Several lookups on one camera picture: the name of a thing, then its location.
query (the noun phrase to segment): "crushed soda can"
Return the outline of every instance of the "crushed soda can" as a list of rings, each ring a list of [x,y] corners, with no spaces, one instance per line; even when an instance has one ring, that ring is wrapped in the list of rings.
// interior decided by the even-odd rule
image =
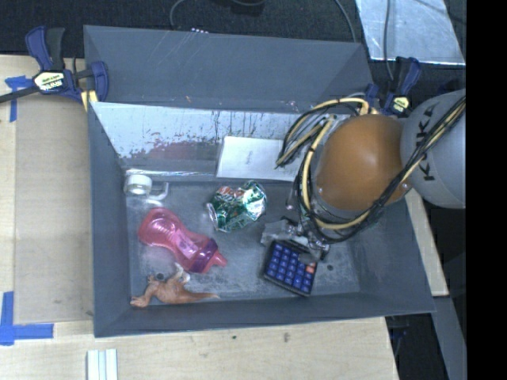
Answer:
[[[215,229],[231,232],[265,214],[268,198],[259,183],[249,180],[240,188],[220,187],[206,206]]]

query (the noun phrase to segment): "black floor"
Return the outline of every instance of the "black floor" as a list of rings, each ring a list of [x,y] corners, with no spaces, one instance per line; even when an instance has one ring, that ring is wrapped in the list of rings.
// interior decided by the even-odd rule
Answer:
[[[83,25],[110,25],[145,29],[170,29],[171,7],[178,0],[0,0],[0,54],[26,55],[25,34],[37,25],[64,27],[62,53],[84,57]],[[363,41],[354,0],[339,0],[349,13],[353,29]],[[462,53],[467,57],[467,0],[444,0]],[[231,0],[190,0],[174,10],[176,29],[278,36],[309,40],[350,41],[351,34],[332,0],[268,0],[260,6],[242,6]],[[370,61],[375,83],[385,86],[383,63]],[[434,97],[441,86],[466,86],[463,68],[423,64],[423,73],[410,99],[416,106]],[[427,204],[429,221],[444,266],[465,250],[465,213]],[[466,291],[453,298],[466,339]],[[402,380],[446,379],[431,317],[399,317],[394,346]]]

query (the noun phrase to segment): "blue keypad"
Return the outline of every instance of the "blue keypad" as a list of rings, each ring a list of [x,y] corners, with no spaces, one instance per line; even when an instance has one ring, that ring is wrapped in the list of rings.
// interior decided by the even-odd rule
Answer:
[[[310,295],[317,264],[300,262],[299,255],[305,252],[296,244],[273,242],[266,255],[264,277],[299,295]]]

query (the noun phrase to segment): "toy dinosaur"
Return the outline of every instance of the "toy dinosaur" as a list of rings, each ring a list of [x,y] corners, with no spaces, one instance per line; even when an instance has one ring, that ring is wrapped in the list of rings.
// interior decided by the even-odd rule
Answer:
[[[186,304],[196,302],[203,298],[219,298],[215,293],[192,293],[184,288],[189,282],[190,274],[176,263],[176,273],[167,280],[157,280],[153,275],[148,276],[148,286],[140,297],[132,297],[132,306],[146,307],[152,297],[158,298],[167,304]]]

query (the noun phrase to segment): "pink plastic toy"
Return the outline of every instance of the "pink plastic toy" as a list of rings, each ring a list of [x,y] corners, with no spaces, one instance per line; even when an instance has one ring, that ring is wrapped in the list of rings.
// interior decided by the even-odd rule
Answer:
[[[188,230],[172,211],[163,207],[150,210],[138,236],[145,245],[169,249],[187,272],[206,273],[213,264],[227,264],[214,239]]]

